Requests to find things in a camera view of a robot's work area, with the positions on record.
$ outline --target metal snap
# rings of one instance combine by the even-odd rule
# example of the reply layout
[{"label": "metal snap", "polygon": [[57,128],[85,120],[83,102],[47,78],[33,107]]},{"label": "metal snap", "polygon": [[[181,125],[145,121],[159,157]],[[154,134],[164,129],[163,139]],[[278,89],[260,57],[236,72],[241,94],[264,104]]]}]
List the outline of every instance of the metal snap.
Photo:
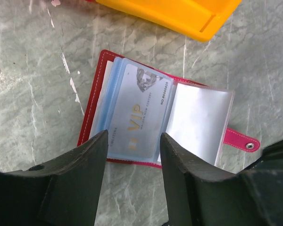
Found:
[{"label": "metal snap", "polygon": [[253,143],[248,143],[245,146],[247,149],[253,149],[255,147],[255,145]]}]

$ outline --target yellow tray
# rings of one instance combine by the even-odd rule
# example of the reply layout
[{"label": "yellow tray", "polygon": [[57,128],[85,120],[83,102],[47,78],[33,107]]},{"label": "yellow tray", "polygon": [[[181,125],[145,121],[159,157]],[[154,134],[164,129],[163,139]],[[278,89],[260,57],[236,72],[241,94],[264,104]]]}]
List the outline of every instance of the yellow tray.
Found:
[{"label": "yellow tray", "polygon": [[208,41],[241,0],[96,0],[198,41]]}]

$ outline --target red object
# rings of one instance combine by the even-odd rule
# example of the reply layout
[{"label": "red object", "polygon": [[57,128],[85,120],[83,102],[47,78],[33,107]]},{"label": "red object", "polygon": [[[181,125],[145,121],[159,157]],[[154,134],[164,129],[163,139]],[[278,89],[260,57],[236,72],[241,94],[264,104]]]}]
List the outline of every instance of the red object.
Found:
[{"label": "red object", "polygon": [[[98,62],[98,66],[94,75],[94,80],[93,80],[93,84],[92,84],[92,88],[91,88],[91,92],[90,92],[90,97],[89,97],[89,101],[87,104],[87,108],[86,108],[86,112],[85,112],[85,117],[83,120],[83,124],[82,124],[82,129],[81,129],[81,133],[79,136],[79,140],[77,145],[81,145],[82,143],[86,142],[89,139],[89,135],[90,135],[90,131],[91,131],[91,126],[92,126],[92,122],[93,122],[93,118],[95,115],[95,109],[98,103],[98,99],[100,96],[100,90],[102,87],[102,83],[103,83],[103,79],[104,79],[104,74],[105,74],[105,69],[106,69],[106,65],[107,65],[107,61],[114,61],[115,57],[121,57],[124,58],[124,56],[121,56],[119,54],[113,53],[111,51],[108,50],[103,50],[100,53],[100,57],[99,57],[99,62]],[[202,85],[201,83],[195,82],[195,81],[191,81],[191,80],[187,80],[187,79],[183,79],[183,78],[179,78],[179,77],[175,77],[173,75],[167,74],[165,72],[162,72],[164,74],[166,74],[167,76],[177,80],[177,81],[182,81],[182,82],[187,82],[187,83],[191,83],[191,84],[197,84],[197,85]],[[246,152],[255,152],[260,148],[260,142],[257,139],[251,138],[249,136],[246,136],[244,134],[241,134],[233,129],[227,128],[226,133],[225,133],[225,137],[224,137],[224,144],[227,145],[231,145],[233,147],[239,148],[241,150],[244,150]],[[247,144],[253,144],[254,147],[252,149],[248,149],[246,148]],[[137,164],[137,165],[147,165],[147,166],[153,166],[153,167],[157,167],[157,168],[161,168],[160,165],[157,165],[155,163],[148,163],[148,162],[134,162],[134,161],[125,161],[125,160],[115,160],[115,159],[108,159],[108,161],[112,161],[112,162],[120,162],[120,163],[127,163],[127,164]]]}]

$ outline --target open wallet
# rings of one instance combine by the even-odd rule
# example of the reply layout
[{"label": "open wallet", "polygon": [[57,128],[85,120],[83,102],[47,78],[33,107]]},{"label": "open wallet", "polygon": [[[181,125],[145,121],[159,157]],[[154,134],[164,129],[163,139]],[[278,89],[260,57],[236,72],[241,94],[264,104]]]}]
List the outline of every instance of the open wallet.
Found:
[{"label": "open wallet", "polygon": [[161,168],[168,133],[216,165],[222,144],[246,152],[257,139],[227,128],[234,92],[175,77],[108,50],[100,54],[78,145],[108,130],[108,161]]}]

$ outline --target gray marble surface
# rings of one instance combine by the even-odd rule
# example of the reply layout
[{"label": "gray marble surface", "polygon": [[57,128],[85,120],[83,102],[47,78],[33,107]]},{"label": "gray marble surface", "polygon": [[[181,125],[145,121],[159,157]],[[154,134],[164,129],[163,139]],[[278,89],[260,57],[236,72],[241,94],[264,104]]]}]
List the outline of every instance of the gray marble surface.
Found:
[{"label": "gray marble surface", "polygon": [[[262,146],[283,138],[283,0],[243,0],[207,43],[98,4],[60,1],[0,0],[0,171],[75,147],[104,48],[235,90],[229,126]],[[238,172],[259,156],[224,146],[219,166]],[[107,163],[96,225],[165,221],[161,170]]]}]

